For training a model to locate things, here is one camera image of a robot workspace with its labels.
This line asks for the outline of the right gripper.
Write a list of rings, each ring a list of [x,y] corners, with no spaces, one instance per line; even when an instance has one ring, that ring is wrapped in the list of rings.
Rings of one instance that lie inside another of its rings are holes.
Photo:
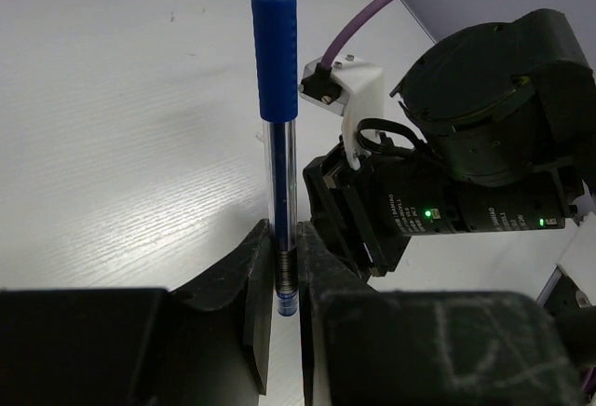
[[[562,229],[573,215],[570,166],[485,187],[450,178],[417,152],[363,157],[353,170],[337,144],[303,176],[318,235],[363,280],[395,271],[412,237]]]

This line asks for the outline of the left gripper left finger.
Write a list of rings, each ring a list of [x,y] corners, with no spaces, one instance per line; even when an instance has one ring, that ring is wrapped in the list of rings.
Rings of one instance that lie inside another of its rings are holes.
[[[267,387],[267,221],[180,288],[1,294],[5,405],[255,405]]]

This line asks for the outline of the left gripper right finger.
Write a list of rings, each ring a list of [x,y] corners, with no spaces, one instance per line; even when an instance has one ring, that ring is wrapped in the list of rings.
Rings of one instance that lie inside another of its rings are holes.
[[[308,405],[581,405],[554,319],[510,291],[379,292],[298,227]]]

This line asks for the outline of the blue gel pen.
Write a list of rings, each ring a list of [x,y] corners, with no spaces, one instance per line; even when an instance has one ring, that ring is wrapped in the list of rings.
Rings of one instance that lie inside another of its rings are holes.
[[[251,0],[260,116],[269,183],[277,310],[298,309],[296,257],[297,0]]]

